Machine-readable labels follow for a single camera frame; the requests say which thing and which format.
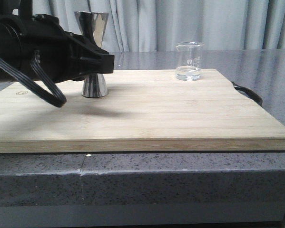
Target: cutting board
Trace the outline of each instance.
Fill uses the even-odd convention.
[[[19,83],[0,92],[0,152],[285,150],[285,127],[214,69],[198,81],[174,70],[105,75],[109,94],[81,96],[83,82],[58,87],[53,107]]]

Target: glass beaker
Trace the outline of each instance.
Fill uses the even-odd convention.
[[[183,81],[195,81],[200,78],[201,58],[204,44],[201,42],[177,43],[179,52],[176,78]]]

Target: cable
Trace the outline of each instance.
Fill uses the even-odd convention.
[[[38,97],[42,98],[44,101],[48,102],[53,106],[62,107],[67,101],[66,97],[63,95],[63,93],[53,83],[53,81],[49,78],[49,76],[43,71],[43,69],[39,65],[39,51],[35,51],[30,65],[34,70],[34,72],[40,77],[41,81],[53,94],[47,92],[41,86],[36,84],[32,79],[30,79],[27,75],[23,74],[16,68],[10,66],[0,57],[0,68],[3,71],[12,76],[19,83],[28,88]]]

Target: granite countertop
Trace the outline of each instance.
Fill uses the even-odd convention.
[[[115,69],[176,61],[175,52],[116,53]],[[203,68],[257,92],[285,125],[285,50],[205,51]],[[0,207],[188,202],[279,203],[274,219],[283,218],[285,152],[0,154]]]

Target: stainless steel jigger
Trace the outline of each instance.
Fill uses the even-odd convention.
[[[108,21],[108,13],[75,12],[76,19],[83,36],[95,41],[98,47],[102,46],[103,36]],[[83,84],[82,95],[90,98],[106,96],[108,88],[103,74],[89,74]]]

